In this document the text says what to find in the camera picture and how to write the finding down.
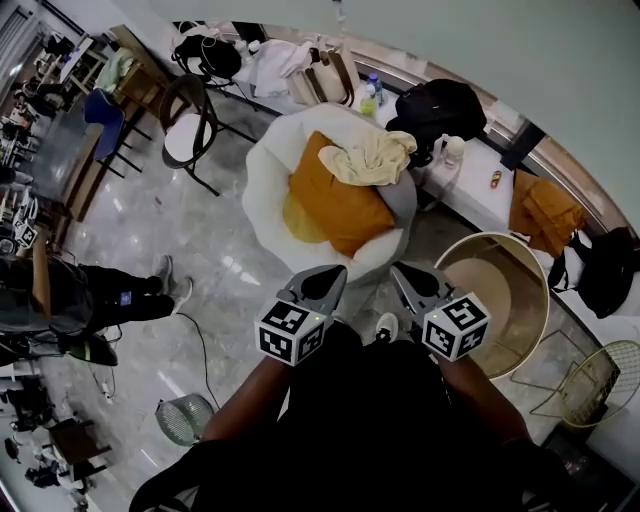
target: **gold wire chair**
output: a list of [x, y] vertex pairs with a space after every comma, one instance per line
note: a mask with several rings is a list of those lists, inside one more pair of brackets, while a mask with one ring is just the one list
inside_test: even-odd
[[[517, 380], [516, 372], [511, 374], [510, 380], [552, 392], [529, 414], [561, 418], [576, 428], [595, 427], [624, 409], [640, 387], [640, 345], [633, 341], [616, 341], [588, 355], [567, 339], [584, 360], [580, 364], [575, 361], [570, 364], [558, 387]], [[538, 412], [556, 394], [562, 401], [562, 414]]]

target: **beige round chair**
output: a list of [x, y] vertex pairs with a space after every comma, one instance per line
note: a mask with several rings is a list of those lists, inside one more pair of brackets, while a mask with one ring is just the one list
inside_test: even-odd
[[477, 233], [437, 261], [451, 282], [474, 292], [492, 316], [489, 337], [471, 353], [490, 379], [520, 367], [540, 343], [549, 316], [549, 287], [538, 260], [518, 239]]

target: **orange cushion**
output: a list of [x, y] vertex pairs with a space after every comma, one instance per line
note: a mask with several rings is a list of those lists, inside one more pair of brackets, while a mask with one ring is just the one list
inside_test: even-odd
[[334, 249], [353, 258], [366, 242], [393, 229], [393, 216], [373, 187], [346, 185], [331, 174], [318, 158], [325, 146], [335, 144], [313, 132], [289, 189]]

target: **human arm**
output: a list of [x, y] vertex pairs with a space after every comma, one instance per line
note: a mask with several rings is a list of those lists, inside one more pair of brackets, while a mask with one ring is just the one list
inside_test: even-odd
[[211, 418], [203, 441], [240, 439], [273, 425], [289, 390], [293, 369], [265, 357]]
[[518, 410], [491, 383], [480, 367], [466, 356], [451, 362], [437, 356], [445, 382], [477, 418], [503, 445], [516, 439], [531, 439]]
[[49, 261], [47, 238], [43, 230], [33, 242], [33, 300], [47, 320], [51, 319], [51, 286], [49, 283]]

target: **yellow cushion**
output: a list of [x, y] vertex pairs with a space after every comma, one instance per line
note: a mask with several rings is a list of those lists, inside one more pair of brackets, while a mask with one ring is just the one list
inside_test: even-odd
[[308, 244], [319, 244], [327, 240], [326, 235], [320, 230], [315, 222], [307, 215], [300, 202], [291, 195], [291, 192], [284, 198], [282, 207], [282, 218], [289, 228], [291, 234]]

